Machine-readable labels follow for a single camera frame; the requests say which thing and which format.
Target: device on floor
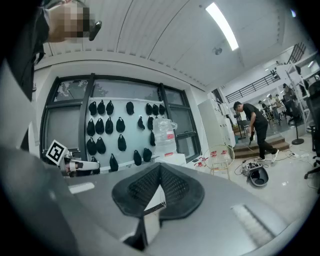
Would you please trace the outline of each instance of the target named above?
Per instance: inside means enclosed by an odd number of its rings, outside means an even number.
[[[242,166],[242,173],[247,176],[247,182],[251,181],[257,187],[265,186],[269,180],[266,169],[256,161]]]

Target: black pants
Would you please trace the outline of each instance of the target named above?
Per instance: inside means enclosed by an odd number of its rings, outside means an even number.
[[[256,127],[256,137],[257,143],[259,145],[260,157],[265,159],[265,151],[268,151],[271,154],[277,153],[277,149],[272,147],[269,143],[266,142],[268,123],[261,127]]]

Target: black mesh pad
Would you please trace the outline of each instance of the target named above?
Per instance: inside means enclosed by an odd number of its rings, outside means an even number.
[[[159,214],[160,221],[187,217],[205,196],[196,179],[167,164],[155,163],[118,182],[112,189],[112,198],[123,214],[140,218],[159,185],[166,201],[166,208]]]

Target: gray table surface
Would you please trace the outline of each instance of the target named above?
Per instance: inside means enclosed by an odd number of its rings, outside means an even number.
[[[66,181],[69,185],[85,182],[94,184],[94,189],[75,196],[99,225],[115,238],[124,241],[135,233],[138,219],[123,215],[114,203],[111,192],[117,182],[145,167]],[[166,256],[236,256],[256,250],[258,247],[232,211],[236,205],[245,205],[274,236],[278,236],[288,226],[269,206],[232,181],[181,166],[174,167],[201,183],[205,190],[204,199],[187,218],[164,221],[155,239],[145,249],[146,253]]]

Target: white sneaker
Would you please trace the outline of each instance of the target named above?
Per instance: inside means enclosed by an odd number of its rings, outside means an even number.
[[[271,163],[274,163],[274,162],[276,161],[278,154],[279,154],[279,149],[276,151],[276,153],[275,153],[275,154],[272,154],[272,160],[271,160]]]
[[[256,162],[264,162],[266,159],[262,159],[260,156],[258,158],[255,158],[254,161]]]

